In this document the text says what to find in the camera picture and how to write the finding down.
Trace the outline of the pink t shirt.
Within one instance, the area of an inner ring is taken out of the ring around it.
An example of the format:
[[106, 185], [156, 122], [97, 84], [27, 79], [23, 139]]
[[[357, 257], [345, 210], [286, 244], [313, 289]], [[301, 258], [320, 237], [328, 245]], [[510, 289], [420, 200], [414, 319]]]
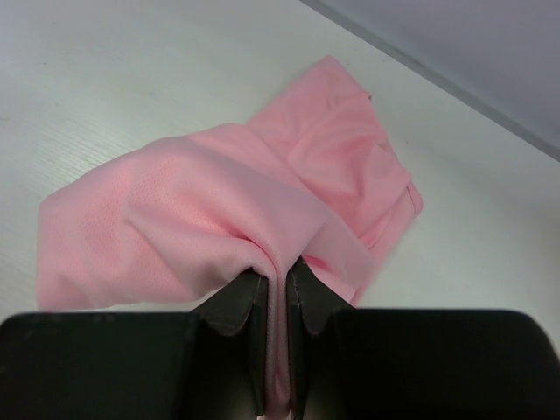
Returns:
[[189, 302], [254, 270], [269, 282], [265, 416], [284, 419], [289, 270], [304, 259], [354, 304], [422, 208], [369, 93], [324, 57], [249, 122], [159, 139], [44, 199], [37, 306]]

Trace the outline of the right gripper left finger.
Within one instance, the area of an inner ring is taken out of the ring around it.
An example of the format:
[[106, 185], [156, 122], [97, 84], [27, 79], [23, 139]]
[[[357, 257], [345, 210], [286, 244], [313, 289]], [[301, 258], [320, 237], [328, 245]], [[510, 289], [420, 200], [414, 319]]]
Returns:
[[268, 280], [246, 271], [193, 312], [190, 416], [261, 416], [265, 406]]

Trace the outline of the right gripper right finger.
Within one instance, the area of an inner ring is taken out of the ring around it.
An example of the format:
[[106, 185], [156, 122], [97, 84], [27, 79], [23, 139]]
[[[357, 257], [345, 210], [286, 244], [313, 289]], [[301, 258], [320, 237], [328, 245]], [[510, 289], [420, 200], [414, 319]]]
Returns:
[[293, 419], [347, 419], [338, 390], [332, 315], [350, 307], [298, 258], [286, 277], [290, 414]]

